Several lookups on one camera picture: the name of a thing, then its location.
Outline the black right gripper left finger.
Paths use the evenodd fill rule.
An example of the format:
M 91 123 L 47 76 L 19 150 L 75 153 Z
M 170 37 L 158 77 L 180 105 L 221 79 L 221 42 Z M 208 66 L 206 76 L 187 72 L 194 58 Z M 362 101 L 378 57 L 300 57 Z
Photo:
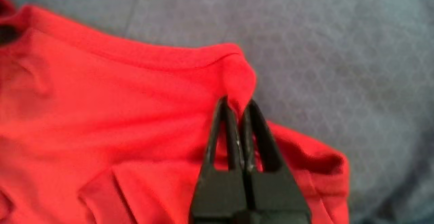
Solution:
M 228 170 L 217 170 L 215 157 L 217 141 L 224 124 Z M 247 209 L 245 196 L 244 157 L 237 120 L 222 97 L 215 107 L 205 153 L 194 189 L 190 222 L 231 222 L 234 216 Z

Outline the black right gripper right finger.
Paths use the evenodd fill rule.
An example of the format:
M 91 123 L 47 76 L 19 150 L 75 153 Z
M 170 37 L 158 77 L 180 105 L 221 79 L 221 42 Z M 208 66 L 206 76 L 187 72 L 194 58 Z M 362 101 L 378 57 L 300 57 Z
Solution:
M 254 100 L 249 101 L 243 112 L 241 144 L 248 200 L 254 210 L 310 214 L 307 201 Z

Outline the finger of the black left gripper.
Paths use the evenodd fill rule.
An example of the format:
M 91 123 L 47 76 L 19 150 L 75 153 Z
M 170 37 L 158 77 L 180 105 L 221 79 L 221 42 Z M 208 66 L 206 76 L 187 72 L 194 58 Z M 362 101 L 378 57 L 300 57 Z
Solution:
M 11 25 L 0 26 L 0 46 L 7 45 L 19 37 L 17 28 Z

